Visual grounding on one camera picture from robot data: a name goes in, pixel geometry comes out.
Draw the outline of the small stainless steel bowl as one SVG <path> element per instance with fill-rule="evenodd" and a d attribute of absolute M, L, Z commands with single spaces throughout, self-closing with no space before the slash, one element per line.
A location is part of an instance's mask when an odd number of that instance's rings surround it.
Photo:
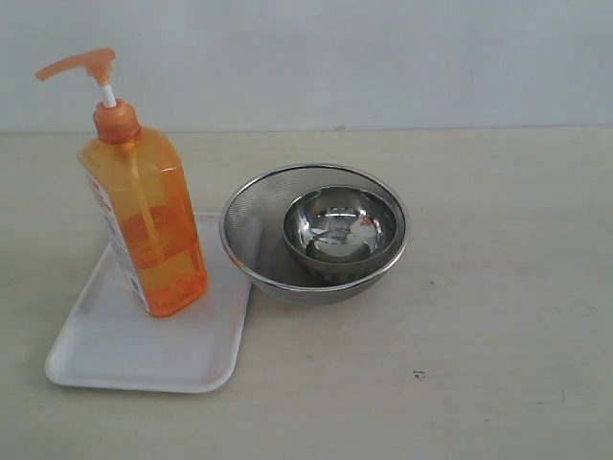
<path fill-rule="evenodd" d="M 346 184 L 296 197 L 282 222 L 292 259 L 332 283 L 347 283 L 383 267 L 405 229 L 405 217 L 392 200 Z"/>

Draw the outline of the white rectangular plastic tray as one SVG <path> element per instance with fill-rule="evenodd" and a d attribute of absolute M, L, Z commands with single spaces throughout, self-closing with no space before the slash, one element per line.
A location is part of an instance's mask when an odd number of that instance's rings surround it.
<path fill-rule="evenodd" d="M 220 215 L 195 215 L 208 285 L 203 297 L 166 318 L 145 313 L 106 247 L 45 362 L 57 385 L 209 393 L 233 374 L 252 285 L 227 257 Z"/>

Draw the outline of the orange pump soap bottle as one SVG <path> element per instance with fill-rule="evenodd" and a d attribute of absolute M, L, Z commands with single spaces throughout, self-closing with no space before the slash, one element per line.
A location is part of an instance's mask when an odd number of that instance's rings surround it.
<path fill-rule="evenodd" d="M 93 112 L 97 135 L 78 159 L 126 284 L 145 312 L 168 317 L 203 295 L 207 270 L 181 158 L 163 132 L 142 125 L 135 108 L 115 96 L 114 57 L 113 49 L 100 48 L 35 76 L 45 81 L 82 68 L 102 91 Z"/>

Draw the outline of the steel mesh strainer basket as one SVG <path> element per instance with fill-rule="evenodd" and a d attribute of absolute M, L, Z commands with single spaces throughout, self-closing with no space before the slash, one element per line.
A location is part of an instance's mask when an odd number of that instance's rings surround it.
<path fill-rule="evenodd" d="M 284 246 L 282 222 L 296 197 L 314 188 L 343 184 L 392 200 L 405 217 L 406 229 L 383 267 L 347 283 L 332 283 L 292 259 Z M 410 231 L 406 207 L 391 187 L 366 172 L 327 163 L 289 165 L 253 178 L 229 198 L 219 224 L 228 257 L 256 287 L 278 300 L 307 306 L 338 303 L 374 285 L 401 257 Z"/>

